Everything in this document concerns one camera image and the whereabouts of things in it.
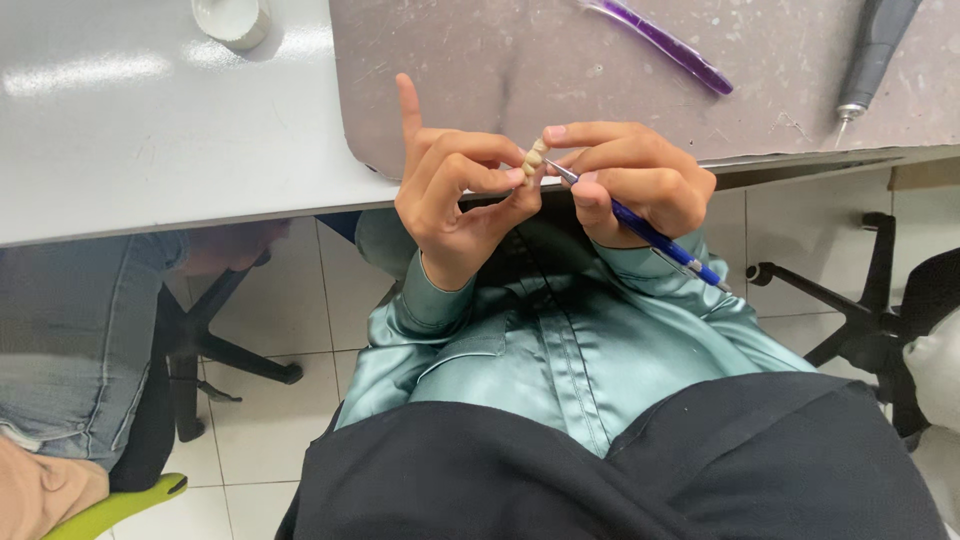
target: tile floor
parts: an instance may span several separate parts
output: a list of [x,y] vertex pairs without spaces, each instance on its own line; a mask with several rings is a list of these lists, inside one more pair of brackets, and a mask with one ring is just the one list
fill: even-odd
[[[866,276],[874,234],[858,214],[892,211],[899,220],[895,300],[909,270],[960,246],[960,187],[890,193],[889,170],[821,181],[717,193],[706,224],[711,251],[731,266],[729,282],[756,307],[760,325],[798,354],[843,323],[843,316],[782,283],[747,285],[748,264],[773,260],[853,298]],[[172,283],[180,301],[211,280]],[[339,235],[313,218],[295,220],[269,264],[253,269],[215,320],[223,337],[278,362],[299,362],[292,386],[215,362],[201,376],[243,403],[198,410],[206,433],[177,443],[169,471],[190,478],[187,492],[118,524],[114,540],[264,540],[273,538],[300,477],[303,451],[326,427],[349,386],[357,350],[367,345],[366,318],[391,285]],[[867,376],[845,360],[824,371]]]

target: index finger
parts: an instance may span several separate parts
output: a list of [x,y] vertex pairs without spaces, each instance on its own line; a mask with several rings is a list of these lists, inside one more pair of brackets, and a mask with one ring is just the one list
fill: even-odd
[[574,122],[543,128],[543,142],[550,148],[597,146],[652,131],[638,122]]
[[409,149],[412,146],[414,135],[423,127],[423,117],[420,115],[420,98],[410,76],[406,73],[396,75],[396,90],[400,98],[400,118],[403,125],[403,142]]

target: blue pen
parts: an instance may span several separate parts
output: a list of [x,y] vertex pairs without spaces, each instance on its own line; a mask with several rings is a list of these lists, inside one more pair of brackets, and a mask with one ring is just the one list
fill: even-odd
[[[570,185],[574,185],[580,180],[580,175],[573,171],[564,169],[557,163],[546,158],[544,158],[543,161],[556,169],[557,173],[569,182]],[[650,244],[650,249],[665,260],[667,264],[673,266],[675,270],[690,278],[703,280],[706,284],[713,285],[724,292],[731,292],[730,286],[721,280],[720,276],[717,276],[716,273],[710,270],[705,264],[687,253],[684,248],[680,247],[680,244],[654,229],[647,220],[636,215],[617,201],[611,200],[611,203],[613,216],[616,217],[616,220],[627,229],[633,231],[634,234],[643,238]]]

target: person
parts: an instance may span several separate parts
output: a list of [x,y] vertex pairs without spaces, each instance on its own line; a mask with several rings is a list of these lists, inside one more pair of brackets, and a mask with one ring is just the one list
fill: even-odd
[[164,278],[248,268],[287,227],[275,220],[0,250],[0,538],[40,538],[109,491],[150,487],[142,484],[173,445],[172,416],[168,441],[138,449],[137,459],[156,454],[159,463],[113,473],[141,396],[168,383],[151,362]]
[[[612,198],[725,276],[692,156],[637,123],[548,127],[582,176],[541,197],[523,149],[424,128],[396,83],[396,210],[355,235],[397,284],[277,538],[946,537],[866,385],[615,220]],[[510,193],[461,208],[467,189]]]

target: green satin shirt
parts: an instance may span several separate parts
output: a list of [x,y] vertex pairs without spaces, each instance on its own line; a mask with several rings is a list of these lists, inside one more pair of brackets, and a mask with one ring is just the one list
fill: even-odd
[[[726,276],[701,232],[678,242]],[[371,243],[358,233],[365,255]],[[456,292],[433,286],[416,252],[371,313],[369,340],[337,428],[409,402],[462,402],[556,428],[601,457],[644,409],[691,384],[816,371],[742,298],[649,249],[607,249],[546,219],[511,231]]]

